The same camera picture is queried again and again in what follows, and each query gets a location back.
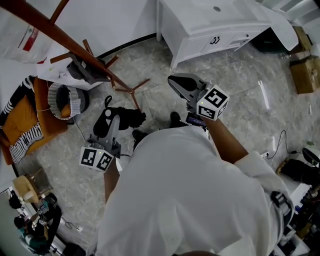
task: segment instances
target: wooden stand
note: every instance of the wooden stand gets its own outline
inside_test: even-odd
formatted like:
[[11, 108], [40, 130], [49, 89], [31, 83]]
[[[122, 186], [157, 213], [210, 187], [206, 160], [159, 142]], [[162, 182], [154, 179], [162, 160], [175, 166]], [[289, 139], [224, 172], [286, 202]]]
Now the wooden stand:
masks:
[[[134, 104], [137, 109], [139, 108], [138, 102], [135, 97], [135, 91], [143, 86], [150, 79], [143, 81], [134, 88], [130, 88], [125, 82], [123, 82], [119, 77], [117, 77], [112, 71], [108, 68], [118, 59], [118, 57], [112, 58], [106, 65], [103, 65], [98, 61], [90, 49], [90, 46], [87, 40], [83, 40], [85, 49], [80, 46], [76, 41], [74, 41], [70, 36], [68, 36], [63, 30], [61, 30], [55, 22], [59, 17], [60, 13], [66, 6], [69, 0], [61, 0], [58, 7], [54, 11], [52, 17], [48, 19], [45, 15], [35, 9], [32, 5], [27, 3], [24, 0], [1, 0], [0, 7], [7, 10], [8, 12], [16, 15], [18, 18], [27, 22], [31, 26], [35, 27], [66, 49], [68, 49], [73, 54], [79, 56], [81, 59], [86, 61], [91, 66], [95, 67], [102, 74], [105, 74], [107, 78], [111, 80], [112, 88], [116, 88], [116, 83], [119, 84], [122, 89], [115, 89], [118, 92], [129, 93], [134, 101]], [[51, 63], [63, 60], [68, 57], [68, 53], [52, 58]]]

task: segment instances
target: gray marble floor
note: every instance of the gray marble floor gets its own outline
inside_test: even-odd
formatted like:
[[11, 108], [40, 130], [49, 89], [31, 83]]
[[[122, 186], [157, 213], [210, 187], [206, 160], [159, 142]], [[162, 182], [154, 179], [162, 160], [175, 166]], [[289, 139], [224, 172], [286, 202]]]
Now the gray marble floor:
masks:
[[[116, 54], [120, 58], [111, 70], [128, 85], [134, 87], [150, 78], [150, 82], [136, 92], [137, 101], [147, 117], [141, 126], [145, 132], [166, 128], [172, 111], [180, 113], [182, 119], [186, 118], [186, 102], [169, 87], [167, 77], [174, 73], [195, 73], [230, 94], [221, 120], [247, 150], [273, 154], [282, 130], [287, 131], [289, 152], [300, 151], [306, 141], [320, 145], [320, 91], [298, 95], [289, 60], [277, 54], [260, 53], [248, 44], [236, 52], [221, 51], [184, 61], [173, 70], [170, 68], [170, 50], [164, 41], [159, 43], [155, 38]], [[95, 87], [89, 95], [88, 110], [76, 118], [85, 138], [101, 114], [106, 96], [113, 96], [111, 105], [114, 107], [134, 108], [131, 97], [127, 93], [114, 92], [109, 83]], [[132, 129], [128, 129], [119, 134], [123, 154], [133, 152], [131, 132]], [[83, 144], [77, 127], [70, 126], [67, 132], [26, 156], [17, 169], [25, 174], [33, 173], [38, 167], [44, 168], [63, 217], [83, 227], [80, 233], [61, 225], [58, 233], [67, 242], [86, 248], [103, 215], [104, 181], [100, 173], [78, 165]], [[266, 161], [276, 169], [287, 155], [282, 139], [275, 157]], [[129, 158], [123, 156], [119, 162], [125, 168]]]

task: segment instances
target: white shirt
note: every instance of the white shirt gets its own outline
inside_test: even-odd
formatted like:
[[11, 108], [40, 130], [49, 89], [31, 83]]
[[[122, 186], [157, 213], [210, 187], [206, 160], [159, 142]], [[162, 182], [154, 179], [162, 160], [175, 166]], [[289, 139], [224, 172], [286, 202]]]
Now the white shirt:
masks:
[[258, 153], [233, 165], [221, 160], [202, 128], [154, 132], [122, 171], [87, 255], [267, 256], [283, 232], [272, 191], [289, 198]]

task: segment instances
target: cardboard box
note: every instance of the cardboard box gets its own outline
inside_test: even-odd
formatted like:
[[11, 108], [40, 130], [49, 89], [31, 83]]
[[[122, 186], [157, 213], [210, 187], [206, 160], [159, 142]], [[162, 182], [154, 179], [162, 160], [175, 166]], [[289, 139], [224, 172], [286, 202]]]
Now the cardboard box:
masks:
[[312, 44], [304, 29], [301, 26], [293, 26], [293, 29], [298, 37], [299, 44], [290, 51], [290, 54], [297, 54], [310, 50]]
[[290, 69], [298, 94], [313, 93], [320, 87], [320, 58], [307, 58]]

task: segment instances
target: wall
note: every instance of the wall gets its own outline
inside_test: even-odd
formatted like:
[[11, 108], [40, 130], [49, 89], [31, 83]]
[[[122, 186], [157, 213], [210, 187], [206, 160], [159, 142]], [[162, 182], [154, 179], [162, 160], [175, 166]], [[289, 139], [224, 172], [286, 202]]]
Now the wall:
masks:
[[[0, 112], [23, 79], [36, 73], [34, 64], [22, 64], [15, 60], [0, 58]], [[11, 165], [6, 164], [0, 150], [0, 192], [7, 189], [15, 177], [14, 170]]]
[[9, 205], [7, 195], [0, 194], [0, 249], [6, 256], [32, 256], [21, 244], [21, 233], [14, 224], [14, 218], [18, 216], [16, 210]]
[[[51, 17], [60, 0], [28, 0]], [[95, 56], [156, 32], [156, 0], [70, 0], [56, 24]]]

